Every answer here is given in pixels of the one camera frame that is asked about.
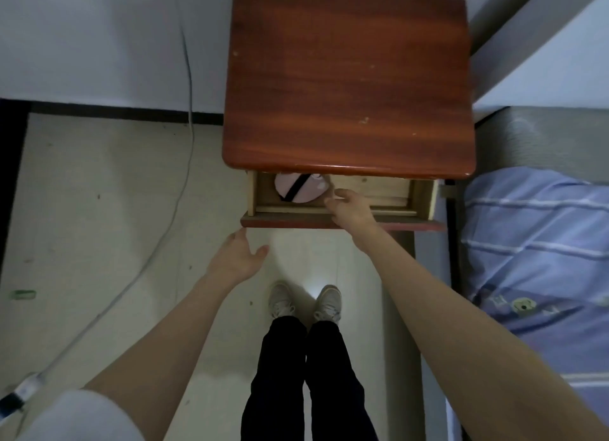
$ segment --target white sneaker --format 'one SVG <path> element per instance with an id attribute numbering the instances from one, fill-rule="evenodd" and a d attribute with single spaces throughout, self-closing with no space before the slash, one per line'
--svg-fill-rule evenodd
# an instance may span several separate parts
<path id="1" fill-rule="evenodd" d="M 296 307 L 292 303 L 292 292 L 285 281 L 277 281 L 270 290 L 269 311 L 273 319 L 293 316 Z"/>
<path id="2" fill-rule="evenodd" d="M 342 309 L 342 297 L 336 286 L 325 286 L 317 297 L 313 317 L 316 321 L 332 321 L 338 324 L 340 321 L 340 310 Z"/>

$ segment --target green object on floor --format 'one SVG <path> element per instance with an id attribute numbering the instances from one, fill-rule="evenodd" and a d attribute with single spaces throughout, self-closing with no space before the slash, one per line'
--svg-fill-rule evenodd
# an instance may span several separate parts
<path id="1" fill-rule="evenodd" d="M 12 300 L 33 300 L 36 298 L 36 291 L 16 290 L 10 293 Z"/>

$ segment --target floor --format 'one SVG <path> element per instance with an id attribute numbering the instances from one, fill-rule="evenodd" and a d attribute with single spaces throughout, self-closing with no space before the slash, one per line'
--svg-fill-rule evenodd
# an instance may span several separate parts
<path id="1" fill-rule="evenodd" d="M 221 127 L 195 130 L 191 178 L 171 237 L 133 290 L 52 372 L 26 426 L 60 392 L 85 384 L 152 328 L 239 227 L 246 174 L 222 162 Z M 30 115 L 0 284 L 2 388 L 43 368 L 140 269 L 169 221 L 188 147 L 181 124 Z M 267 286 L 278 278 L 303 288 L 303 315 L 325 284 L 339 286 L 340 329 L 379 439 L 423 439 L 418 351 L 350 237 L 274 229 L 250 229 L 248 237 L 254 246 L 270 243 L 268 261 L 220 309 L 167 439 L 239 439 L 270 324 Z M 437 250 L 433 239 L 417 237 L 417 251 Z M 434 268 L 443 269 L 446 261 L 434 257 Z M 34 289 L 37 297 L 11 300 L 14 289 Z M 304 392 L 310 439 L 306 386 Z M 16 426 L 14 418 L 0 429 L 0 440 L 13 439 Z"/>

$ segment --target person's left arm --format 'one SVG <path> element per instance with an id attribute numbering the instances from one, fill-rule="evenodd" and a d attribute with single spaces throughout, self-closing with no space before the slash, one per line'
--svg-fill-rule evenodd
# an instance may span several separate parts
<path id="1" fill-rule="evenodd" d="M 146 441 L 163 440 L 222 301 L 262 267 L 268 252 L 263 245 L 252 254 L 245 229 L 231 234 L 193 290 L 84 389 L 114 401 Z"/>

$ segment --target reddish-brown tabletop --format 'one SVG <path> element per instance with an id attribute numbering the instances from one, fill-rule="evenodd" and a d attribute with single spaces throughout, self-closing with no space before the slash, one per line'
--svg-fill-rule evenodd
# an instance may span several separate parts
<path id="1" fill-rule="evenodd" d="M 228 58 L 232 167 L 474 171 L 463 0 L 233 0 Z"/>

